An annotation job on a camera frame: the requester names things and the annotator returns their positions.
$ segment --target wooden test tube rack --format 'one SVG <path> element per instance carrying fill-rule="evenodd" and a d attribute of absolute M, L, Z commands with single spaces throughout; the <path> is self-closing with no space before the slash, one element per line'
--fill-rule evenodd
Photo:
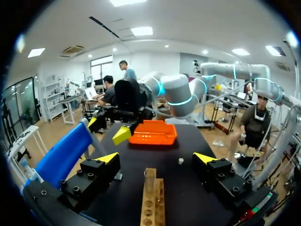
<path fill-rule="evenodd" d="M 140 226 L 165 226 L 164 183 L 156 172 L 145 170 Z"/>

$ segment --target shorts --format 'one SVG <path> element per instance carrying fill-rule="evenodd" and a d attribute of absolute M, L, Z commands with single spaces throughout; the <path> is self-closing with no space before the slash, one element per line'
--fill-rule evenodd
<path fill-rule="evenodd" d="M 264 136 L 262 134 L 246 131 L 245 140 L 239 141 L 240 145 L 247 145 L 255 149 L 259 148 Z"/>

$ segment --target yellow object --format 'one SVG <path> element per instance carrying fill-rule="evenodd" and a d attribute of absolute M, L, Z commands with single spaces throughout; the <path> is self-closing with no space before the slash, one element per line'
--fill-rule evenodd
<path fill-rule="evenodd" d="M 119 145 L 121 142 L 129 139 L 132 136 L 130 128 L 126 126 L 120 127 L 117 133 L 113 136 L 112 140 L 115 145 Z"/>
<path fill-rule="evenodd" d="M 88 127 L 90 127 L 95 121 L 96 121 L 96 118 L 92 117 L 89 124 L 88 124 Z"/>
<path fill-rule="evenodd" d="M 103 156 L 103 157 L 100 157 L 100 158 L 94 159 L 94 160 L 100 160 L 100 161 L 105 162 L 105 164 L 108 164 L 118 154 L 119 154 L 118 152 L 115 152 L 113 154 L 109 154 L 109 155 L 106 155 L 106 156 Z"/>
<path fill-rule="evenodd" d="M 218 90 L 218 91 L 221 91 L 222 90 L 222 85 L 221 84 L 216 84 L 215 89 Z"/>
<path fill-rule="evenodd" d="M 211 158 L 209 156 L 203 155 L 203 154 L 199 154 L 199 153 L 193 153 L 194 155 L 196 155 L 202 162 L 204 162 L 207 165 L 207 162 L 212 161 L 212 160 L 218 160 L 215 158 Z"/>

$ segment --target man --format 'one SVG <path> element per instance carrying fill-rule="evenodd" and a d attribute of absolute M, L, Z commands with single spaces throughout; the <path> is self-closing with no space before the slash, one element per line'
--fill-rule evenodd
<path fill-rule="evenodd" d="M 113 77 L 110 75 L 106 75 L 103 78 L 103 83 L 106 88 L 106 92 L 104 94 L 97 95 L 93 97 L 96 99 L 98 104 L 103 107 L 106 104 L 110 104 L 112 106 L 116 105 L 115 103 L 115 89 L 113 85 Z"/>
<path fill-rule="evenodd" d="M 119 67 L 120 67 L 120 69 L 121 69 L 122 71 L 123 71 L 123 70 L 126 70 L 126 73 L 124 74 L 124 77 L 125 77 L 125 78 L 133 78 L 133 79 L 137 80 L 137 76 L 136 76 L 135 71 L 134 71 L 132 68 L 128 68 L 128 66 L 127 66 L 127 61 L 122 60 L 122 61 L 119 63 Z"/>
<path fill-rule="evenodd" d="M 228 152 L 229 161 L 234 160 L 234 153 L 236 151 L 238 142 L 241 145 L 246 144 L 256 149 L 259 148 L 271 121 L 269 111 L 266 108 L 267 103 L 267 98 L 258 96 L 258 103 L 254 106 L 249 107 L 243 114 L 240 122 L 240 131 L 235 132 L 230 136 L 231 144 Z M 255 164 L 258 164 L 262 160 L 264 160 L 267 153 L 267 143 L 269 136 L 270 131 L 268 131 L 268 134 L 263 143 L 264 145 L 261 147 L 263 154 L 259 159 L 254 161 Z"/>

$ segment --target computer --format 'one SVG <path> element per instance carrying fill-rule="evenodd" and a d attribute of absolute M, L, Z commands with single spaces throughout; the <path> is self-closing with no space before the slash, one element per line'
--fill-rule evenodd
<path fill-rule="evenodd" d="M 103 80 L 102 80 L 102 79 L 94 80 L 94 82 L 95 82 L 95 85 L 96 85 L 96 86 L 103 85 Z"/>

